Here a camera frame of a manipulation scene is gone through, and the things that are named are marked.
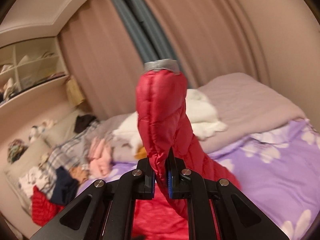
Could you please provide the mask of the red puffer down jacket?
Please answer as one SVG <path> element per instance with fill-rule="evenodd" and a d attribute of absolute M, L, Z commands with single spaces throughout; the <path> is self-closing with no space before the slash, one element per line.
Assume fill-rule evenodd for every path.
<path fill-rule="evenodd" d="M 187 80 L 175 60 L 145 64 L 146 72 L 136 88 L 138 130 L 149 162 L 155 172 L 153 200 L 136 202 L 134 237 L 146 239 L 188 239 L 187 202 L 169 198 L 165 161 L 169 151 L 183 159 L 186 167 L 204 179 L 226 178 L 236 187 L 240 183 L 232 172 L 203 151 L 185 113 Z"/>

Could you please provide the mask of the tan small garment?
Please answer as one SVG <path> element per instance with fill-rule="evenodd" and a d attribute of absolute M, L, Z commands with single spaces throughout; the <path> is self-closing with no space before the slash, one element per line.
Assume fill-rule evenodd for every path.
<path fill-rule="evenodd" d="M 83 170 L 81 166 L 75 166 L 69 169 L 69 174 L 73 179 L 76 179 L 79 185 L 83 184 L 88 180 L 89 172 Z"/>

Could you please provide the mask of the navy blue garment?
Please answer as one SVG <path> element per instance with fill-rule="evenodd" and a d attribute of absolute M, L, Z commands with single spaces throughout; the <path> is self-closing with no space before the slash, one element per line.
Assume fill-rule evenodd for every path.
<path fill-rule="evenodd" d="M 50 201 L 57 205 L 66 206 L 75 198 L 78 188 L 79 181 L 60 166 L 56 169 L 56 183 Z"/>

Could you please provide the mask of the red knit garment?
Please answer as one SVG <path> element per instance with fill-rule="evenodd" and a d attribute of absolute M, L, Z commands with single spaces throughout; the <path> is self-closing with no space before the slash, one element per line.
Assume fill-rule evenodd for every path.
<path fill-rule="evenodd" d="M 33 187 L 33 195 L 31 197 L 31 218 L 33 222 L 39 226 L 46 225 L 64 208 L 49 201 L 44 193 L 37 186 Z"/>

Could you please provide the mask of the grey plaid shirt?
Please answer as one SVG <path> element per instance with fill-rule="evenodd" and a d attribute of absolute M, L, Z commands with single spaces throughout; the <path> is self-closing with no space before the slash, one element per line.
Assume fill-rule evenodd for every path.
<path fill-rule="evenodd" d="M 42 136 L 45 142 L 52 146 L 52 152 L 43 168 L 44 174 L 49 177 L 49 185 L 42 189 L 42 192 L 48 199 L 52 198 L 56 186 L 56 169 L 63 167 L 69 171 L 73 167 L 87 165 L 87 139 L 100 126 L 101 122 L 94 119 L 79 127 L 74 121 L 71 126 L 63 127 L 66 124 L 66 121 L 61 121 L 49 131 L 44 132 Z"/>

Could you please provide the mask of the purple floral duvet cover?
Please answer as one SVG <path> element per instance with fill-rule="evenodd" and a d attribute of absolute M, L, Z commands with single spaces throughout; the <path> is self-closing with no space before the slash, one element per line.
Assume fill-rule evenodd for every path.
<path fill-rule="evenodd" d="M 250 134 L 209 157 L 289 239 L 302 239 L 319 213 L 319 134 L 307 119 Z"/>

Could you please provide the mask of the white fluffy blanket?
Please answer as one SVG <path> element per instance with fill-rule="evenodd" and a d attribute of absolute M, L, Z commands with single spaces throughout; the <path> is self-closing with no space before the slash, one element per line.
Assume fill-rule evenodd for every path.
<path fill-rule="evenodd" d="M 217 109 L 208 97 L 197 89 L 188 89 L 186 95 L 186 115 L 191 123 L 193 133 L 200 141 L 205 141 L 217 132 L 224 132 L 228 126 L 219 118 Z M 116 140 L 129 143 L 133 155 L 143 146 L 138 131 L 138 113 L 129 115 L 117 129 L 112 132 Z"/>

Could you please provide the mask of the black garment by pillow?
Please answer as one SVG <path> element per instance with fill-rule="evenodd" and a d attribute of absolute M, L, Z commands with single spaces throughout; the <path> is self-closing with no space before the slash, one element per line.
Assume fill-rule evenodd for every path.
<path fill-rule="evenodd" d="M 74 132 L 77 134 L 83 132 L 95 119 L 96 116 L 91 114 L 78 115 L 75 120 Z"/>

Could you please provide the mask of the cream pillow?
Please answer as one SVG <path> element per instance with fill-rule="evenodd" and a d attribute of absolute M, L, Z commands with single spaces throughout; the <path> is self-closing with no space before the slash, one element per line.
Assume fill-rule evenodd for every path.
<path fill-rule="evenodd" d="M 5 178 L 16 194 L 22 209 L 31 214 L 31 200 L 25 192 L 20 188 L 19 178 L 29 172 L 29 170 L 40 163 L 41 157 L 45 153 L 49 153 L 55 146 L 65 143 L 67 140 L 76 136 L 74 127 L 76 118 L 85 113 L 76 109 L 72 113 L 58 121 L 51 129 L 45 131 L 34 142 L 30 144 L 23 155 L 13 164 L 8 164 L 4 168 Z"/>

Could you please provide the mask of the small plush toy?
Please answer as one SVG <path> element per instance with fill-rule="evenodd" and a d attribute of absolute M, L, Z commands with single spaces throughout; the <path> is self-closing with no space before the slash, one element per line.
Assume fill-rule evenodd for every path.
<path fill-rule="evenodd" d="M 43 122 L 41 122 L 40 125 L 35 125 L 31 128 L 29 133 L 29 142 L 34 142 L 42 133 L 44 133 L 46 130 L 51 129 L 57 121 L 52 119 L 46 119 Z"/>

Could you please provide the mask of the grey beige quilt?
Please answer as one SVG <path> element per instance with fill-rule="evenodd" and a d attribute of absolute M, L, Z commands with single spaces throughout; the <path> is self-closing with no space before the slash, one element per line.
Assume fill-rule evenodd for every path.
<path fill-rule="evenodd" d="M 205 153 L 217 151 L 249 134 L 267 132 L 305 118 L 304 112 L 289 99 L 243 73 L 217 77 L 197 90 L 208 97 L 220 120 L 228 126 L 226 131 L 217 132 L 205 141 L 198 139 Z M 114 116 L 97 129 L 100 136 L 111 137 L 115 161 L 133 160 L 129 156 L 132 153 L 129 143 L 112 135 L 128 116 Z"/>

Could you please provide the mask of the yellow curtain tassel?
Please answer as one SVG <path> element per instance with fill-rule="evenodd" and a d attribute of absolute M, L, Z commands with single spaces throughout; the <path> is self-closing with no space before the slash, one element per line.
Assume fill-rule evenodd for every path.
<path fill-rule="evenodd" d="M 85 96 L 76 79 L 70 76 L 66 82 L 67 98 L 72 106 L 77 107 L 85 101 Z"/>

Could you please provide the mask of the pinkish beige curtain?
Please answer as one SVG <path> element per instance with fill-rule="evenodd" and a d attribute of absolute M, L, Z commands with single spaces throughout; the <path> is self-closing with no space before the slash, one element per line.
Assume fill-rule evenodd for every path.
<path fill-rule="evenodd" d="M 193 87 L 245 73 L 319 127 L 319 21 L 304 0 L 142 0 Z M 87 0 L 58 35 L 63 57 L 101 119 L 135 110 L 142 54 L 114 0 Z"/>

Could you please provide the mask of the cream wall shelf unit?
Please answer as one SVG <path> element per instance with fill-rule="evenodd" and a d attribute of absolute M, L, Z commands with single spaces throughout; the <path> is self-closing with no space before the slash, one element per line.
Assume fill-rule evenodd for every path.
<path fill-rule="evenodd" d="M 69 78 L 56 37 L 1 47 L 1 116 L 25 106 Z"/>

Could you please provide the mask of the blue grey window frame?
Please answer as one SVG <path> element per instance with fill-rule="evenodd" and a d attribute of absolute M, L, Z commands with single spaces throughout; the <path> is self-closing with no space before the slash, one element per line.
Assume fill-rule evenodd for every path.
<path fill-rule="evenodd" d="M 111 0 L 143 63 L 178 60 L 164 30 L 144 0 Z"/>

